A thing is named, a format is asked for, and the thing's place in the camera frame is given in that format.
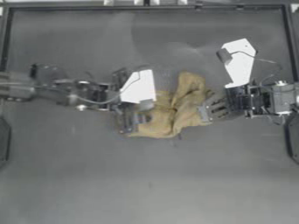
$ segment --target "beige cloth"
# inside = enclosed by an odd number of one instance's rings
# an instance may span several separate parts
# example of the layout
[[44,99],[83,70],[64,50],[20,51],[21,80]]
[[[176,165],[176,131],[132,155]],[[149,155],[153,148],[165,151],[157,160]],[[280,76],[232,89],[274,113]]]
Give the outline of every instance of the beige cloth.
[[195,73],[182,72],[175,94],[156,92],[153,109],[147,112],[151,122],[139,124],[139,131],[131,137],[175,137],[190,126],[207,125],[202,122],[198,106],[211,95],[204,79]]

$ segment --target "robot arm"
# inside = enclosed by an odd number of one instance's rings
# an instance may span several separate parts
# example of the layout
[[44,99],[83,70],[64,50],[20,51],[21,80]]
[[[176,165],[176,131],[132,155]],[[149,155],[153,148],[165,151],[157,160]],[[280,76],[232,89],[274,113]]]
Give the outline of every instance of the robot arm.
[[298,112],[299,83],[283,81],[258,86],[255,83],[226,88],[223,95],[214,95],[200,106],[204,122],[216,122],[235,116],[246,118],[267,116],[271,119]]
[[0,73],[0,98],[7,101],[27,102],[35,98],[48,99],[77,110],[108,111],[116,115],[119,131],[136,131],[137,124],[149,121],[141,113],[141,105],[120,100],[121,87],[131,73],[120,69],[112,73],[111,83],[92,80],[72,80],[57,67],[33,65],[31,72]]

